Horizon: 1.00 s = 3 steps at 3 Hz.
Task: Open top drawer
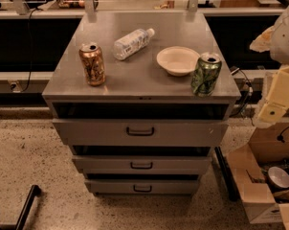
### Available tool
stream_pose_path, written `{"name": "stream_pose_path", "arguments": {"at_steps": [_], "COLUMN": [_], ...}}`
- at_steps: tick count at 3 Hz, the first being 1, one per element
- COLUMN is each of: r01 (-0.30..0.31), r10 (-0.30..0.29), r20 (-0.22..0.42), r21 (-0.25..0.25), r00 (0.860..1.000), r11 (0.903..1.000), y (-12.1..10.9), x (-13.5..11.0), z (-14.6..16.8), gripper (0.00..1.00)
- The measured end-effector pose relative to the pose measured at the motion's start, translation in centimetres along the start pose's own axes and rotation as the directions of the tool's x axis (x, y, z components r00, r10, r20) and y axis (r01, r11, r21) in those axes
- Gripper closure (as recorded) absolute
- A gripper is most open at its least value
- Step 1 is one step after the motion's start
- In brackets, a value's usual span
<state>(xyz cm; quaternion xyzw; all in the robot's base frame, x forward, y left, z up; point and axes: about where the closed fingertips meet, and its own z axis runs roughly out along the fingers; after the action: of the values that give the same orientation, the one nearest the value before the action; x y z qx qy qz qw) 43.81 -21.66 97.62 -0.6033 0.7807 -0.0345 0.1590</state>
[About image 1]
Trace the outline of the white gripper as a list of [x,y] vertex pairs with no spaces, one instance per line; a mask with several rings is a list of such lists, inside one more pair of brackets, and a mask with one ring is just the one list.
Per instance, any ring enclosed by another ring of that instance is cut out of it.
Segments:
[[274,124],[289,109],[289,65],[282,64],[274,74],[267,74],[262,89],[257,118]]

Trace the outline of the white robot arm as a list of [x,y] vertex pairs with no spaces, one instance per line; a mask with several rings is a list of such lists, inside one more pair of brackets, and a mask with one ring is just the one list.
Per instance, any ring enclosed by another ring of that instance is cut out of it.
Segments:
[[252,41],[250,49],[270,52],[280,63],[274,74],[264,77],[262,98],[255,112],[256,127],[266,128],[277,123],[289,109],[289,6],[275,24]]

